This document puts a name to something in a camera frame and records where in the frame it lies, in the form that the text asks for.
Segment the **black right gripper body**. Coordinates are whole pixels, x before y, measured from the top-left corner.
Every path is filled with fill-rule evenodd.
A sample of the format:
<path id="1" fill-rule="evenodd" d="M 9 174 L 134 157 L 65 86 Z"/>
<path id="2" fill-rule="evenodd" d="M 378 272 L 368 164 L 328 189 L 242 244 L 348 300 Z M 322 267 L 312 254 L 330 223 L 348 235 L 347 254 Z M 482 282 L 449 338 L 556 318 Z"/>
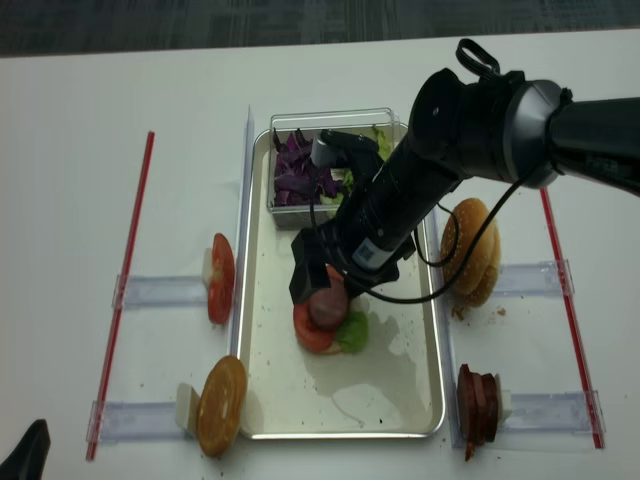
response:
<path id="1" fill-rule="evenodd" d="M 362 251 L 349 250 L 339 239 L 336 223 L 329 221 L 320 226 L 300 230 L 291 243 L 291 250 L 293 258 L 297 252 L 322 256 L 326 268 L 331 266 L 338 273 L 340 280 L 344 282 L 345 275 L 365 279 L 370 283 L 370 289 L 365 294 L 379 300 L 387 300 L 387 295 L 375 292 L 374 288 L 399 279 L 397 262 L 407 260 L 414 254 L 414 241 L 405 239 L 394 252 L 378 248 L 369 239 L 365 239 L 361 246 L 364 248 Z"/>

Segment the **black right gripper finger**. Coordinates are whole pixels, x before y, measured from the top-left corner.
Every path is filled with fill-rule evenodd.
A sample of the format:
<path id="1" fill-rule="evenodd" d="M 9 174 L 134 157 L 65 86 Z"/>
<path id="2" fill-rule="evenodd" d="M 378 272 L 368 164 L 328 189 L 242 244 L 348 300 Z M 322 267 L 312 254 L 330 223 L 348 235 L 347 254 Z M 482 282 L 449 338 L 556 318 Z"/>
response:
<path id="1" fill-rule="evenodd" d="M 370 283 L 365 279 L 354 277 L 352 275 L 345 275 L 343 279 L 349 300 L 358 298 L 362 294 L 367 293 L 370 289 Z"/>
<path id="2" fill-rule="evenodd" d="M 289 284 L 294 305 L 301 305 L 316 292 L 330 287 L 326 262 L 322 256 L 297 252 L 295 266 Z"/>

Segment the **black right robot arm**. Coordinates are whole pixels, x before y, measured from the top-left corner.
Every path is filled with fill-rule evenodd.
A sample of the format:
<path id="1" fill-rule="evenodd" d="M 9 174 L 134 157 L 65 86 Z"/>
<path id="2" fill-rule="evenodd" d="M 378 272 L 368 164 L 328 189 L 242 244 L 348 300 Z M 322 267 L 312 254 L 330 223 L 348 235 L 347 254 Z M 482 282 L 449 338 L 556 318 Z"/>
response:
<path id="1" fill-rule="evenodd" d="M 366 137 L 333 130 L 315 137 L 313 163 L 348 167 L 355 186 L 333 219 L 293 240 L 295 304 L 328 287 L 331 271 L 345 276 L 354 297 L 396 280 L 398 261 L 414 252 L 413 231 L 472 177 L 541 189 L 574 175 L 638 193 L 637 99 L 576 102 L 554 82 L 502 73 L 470 39 L 459 42 L 456 56 L 477 81 L 464 84 L 448 69 L 433 74 L 387 160 Z"/>

